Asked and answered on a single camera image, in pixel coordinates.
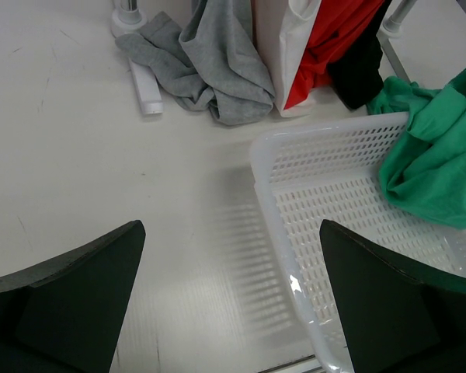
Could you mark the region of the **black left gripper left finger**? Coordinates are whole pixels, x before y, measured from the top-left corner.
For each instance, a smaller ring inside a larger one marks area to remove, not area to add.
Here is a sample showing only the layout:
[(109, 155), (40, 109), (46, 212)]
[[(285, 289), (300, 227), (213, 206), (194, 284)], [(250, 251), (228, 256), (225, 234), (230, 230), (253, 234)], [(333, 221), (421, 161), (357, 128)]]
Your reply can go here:
[(108, 372), (145, 236), (130, 221), (0, 277), (0, 372)]

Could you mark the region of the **green tank top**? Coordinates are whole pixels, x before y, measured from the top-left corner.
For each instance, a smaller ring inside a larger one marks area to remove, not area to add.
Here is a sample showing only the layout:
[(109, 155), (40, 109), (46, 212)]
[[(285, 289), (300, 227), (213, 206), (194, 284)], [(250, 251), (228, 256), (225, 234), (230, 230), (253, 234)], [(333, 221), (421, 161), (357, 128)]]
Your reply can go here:
[(367, 112), (409, 115), (378, 173), (388, 202), (426, 221), (466, 229), (466, 68), (442, 89), (386, 78)]

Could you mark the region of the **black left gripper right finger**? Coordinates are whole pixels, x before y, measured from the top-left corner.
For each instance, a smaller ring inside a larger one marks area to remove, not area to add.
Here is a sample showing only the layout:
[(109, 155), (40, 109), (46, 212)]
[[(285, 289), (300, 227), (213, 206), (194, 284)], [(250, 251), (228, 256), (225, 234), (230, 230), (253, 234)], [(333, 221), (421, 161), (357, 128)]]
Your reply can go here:
[(466, 372), (466, 278), (324, 220), (320, 242), (356, 372)]

